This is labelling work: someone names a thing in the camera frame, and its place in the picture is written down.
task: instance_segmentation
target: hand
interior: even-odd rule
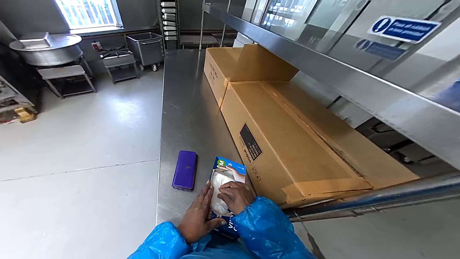
[[[244,211],[246,206],[255,201],[249,186],[242,182],[228,182],[220,186],[217,197],[224,200],[229,209],[236,215]]]
[[[208,181],[177,227],[187,244],[195,243],[219,225],[227,224],[223,218],[214,218],[206,222],[213,192],[214,187]]]

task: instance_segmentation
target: open cardboard box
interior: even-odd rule
[[[204,73],[219,107],[227,85],[238,81],[289,81],[299,71],[257,44],[206,49]]]
[[[287,80],[242,81],[228,83],[221,111],[258,195],[289,208],[418,179]]]

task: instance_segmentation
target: white floor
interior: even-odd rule
[[[155,227],[163,73],[0,125],[0,258],[124,259]]]

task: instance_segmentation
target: stainless steel cart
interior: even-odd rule
[[[153,71],[156,71],[160,62],[165,60],[161,35],[152,32],[126,35],[126,42],[141,70],[151,65]]]

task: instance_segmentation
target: smartphone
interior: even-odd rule
[[[184,191],[193,191],[197,162],[198,156],[195,152],[179,151],[172,187]]]

